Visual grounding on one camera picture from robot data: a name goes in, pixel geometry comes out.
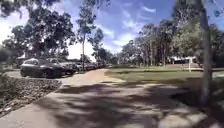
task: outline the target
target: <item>garden bed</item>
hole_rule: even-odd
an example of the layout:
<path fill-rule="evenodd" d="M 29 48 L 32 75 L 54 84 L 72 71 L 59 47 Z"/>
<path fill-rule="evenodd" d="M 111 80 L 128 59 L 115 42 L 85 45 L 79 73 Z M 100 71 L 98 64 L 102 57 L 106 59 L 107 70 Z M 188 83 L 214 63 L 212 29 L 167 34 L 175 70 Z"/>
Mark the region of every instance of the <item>garden bed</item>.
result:
<path fill-rule="evenodd" d="M 13 78 L 0 75 L 0 117 L 21 108 L 61 86 L 57 80 Z"/>

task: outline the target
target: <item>sidewalk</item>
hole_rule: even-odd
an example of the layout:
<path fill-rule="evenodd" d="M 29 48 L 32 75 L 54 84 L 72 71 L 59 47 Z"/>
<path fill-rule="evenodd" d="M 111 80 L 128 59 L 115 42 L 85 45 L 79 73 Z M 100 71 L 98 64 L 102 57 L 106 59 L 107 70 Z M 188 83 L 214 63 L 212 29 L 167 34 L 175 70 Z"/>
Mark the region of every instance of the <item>sidewalk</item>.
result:
<path fill-rule="evenodd" d="M 1 128 L 221 128 L 203 113 L 169 98 L 168 85 L 130 85 L 92 71 L 0 118 Z"/>

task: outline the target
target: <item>green lawn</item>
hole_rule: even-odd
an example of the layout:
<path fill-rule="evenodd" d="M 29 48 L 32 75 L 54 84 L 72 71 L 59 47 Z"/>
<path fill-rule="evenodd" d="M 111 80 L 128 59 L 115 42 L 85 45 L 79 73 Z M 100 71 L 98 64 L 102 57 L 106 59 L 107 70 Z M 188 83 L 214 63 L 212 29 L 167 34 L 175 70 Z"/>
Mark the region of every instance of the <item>green lawn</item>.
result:
<path fill-rule="evenodd" d="M 214 72 L 214 82 L 220 82 L 220 78 L 217 78 L 217 76 L 222 76 L 222 74 L 224 75 L 223 71 Z M 198 89 L 198 85 L 202 84 L 203 73 L 200 71 L 181 71 L 180 68 L 154 67 L 110 69 L 106 72 L 106 75 L 127 82 L 172 84 Z"/>

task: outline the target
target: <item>parked car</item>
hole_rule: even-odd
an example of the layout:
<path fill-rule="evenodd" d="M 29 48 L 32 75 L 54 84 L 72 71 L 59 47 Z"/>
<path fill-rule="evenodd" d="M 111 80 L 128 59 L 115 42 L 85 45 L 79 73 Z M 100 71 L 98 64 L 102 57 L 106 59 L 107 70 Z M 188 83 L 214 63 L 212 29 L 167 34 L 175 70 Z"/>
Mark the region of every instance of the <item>parked car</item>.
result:
<path fill-rule="evenodd" d="M 62 66 L 44 59 L 35 58 L 25 60 L 20 68 L 20 74 L 23 77 L 55 78 L 61 77 L 63 72 Z"/>
<path fill-rule="evenodd" d="M 95 70 L 96 69 L 94 63 L 89 63 L 89 66 L 90 66 L 91 70 Z"/>
<path fill-rule="evenodd" d="M 85 67 L 88 71 L 92 70 L 91 63 L 85 63 Z"/>
<path fill-rule="evenodd" d="M 82 63 L 81 62 L 75 62 L 74 64 L 77 66 L 79 71 L 82 71 Z"/>
<path fill-rule="evenodd" d="M 78 68 L 75 64 L 72 62 L 66 62 L 64 59 L 48 58 L 47 60 L 51 63 L 61 65 L 64 68 L 65 75 L 74 75 L 74 73 L 78 71 Z"/>

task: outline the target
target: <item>blue sky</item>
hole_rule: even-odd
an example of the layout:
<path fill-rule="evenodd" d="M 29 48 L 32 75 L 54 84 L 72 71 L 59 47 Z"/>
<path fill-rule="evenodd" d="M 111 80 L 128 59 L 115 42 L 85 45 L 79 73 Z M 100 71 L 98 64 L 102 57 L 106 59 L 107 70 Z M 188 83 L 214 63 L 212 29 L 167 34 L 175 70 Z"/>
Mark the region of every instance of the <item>blue sky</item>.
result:
<path fill-rule="evenodd" d="M 109 6 L 96 10 L 96 26 L 104 32 L 103 47 L 113 53 L 119 52 L 123 45 L 129 40 L 138 36 L 142 26 L 147 23 L 159 24 L 162 19 L 171 17 L 172 7 L 175 0 L 111 0 Z M 221 7 L 224 7 L 223 0 L 217 0 Z M 74 31 L 77 30 L 76 20 L 78 18 L 81 0 L 62 0 L 55 4 L 51 10 L 59 13 L 67 12 L 72 16 Z M 224 18 L 215 18 L 213 11 L 217 8 L 214 5 L 206 4 L 208 15 L 212 18 L 210 23 L 216 23 L 224 30 Z M 11 28 L 19 24 L 25 24 L 28 15 L 25 9 L 22 18 L 17 13 L 6 19 L 0 19 L 0 42 L 10 35 Z M 77 44 L 69 48 L 69 58 L 79 58 L 81 45 Z M 85 53 L 91 55 L 93 52 L 90 44 L 86 43 Z"/>

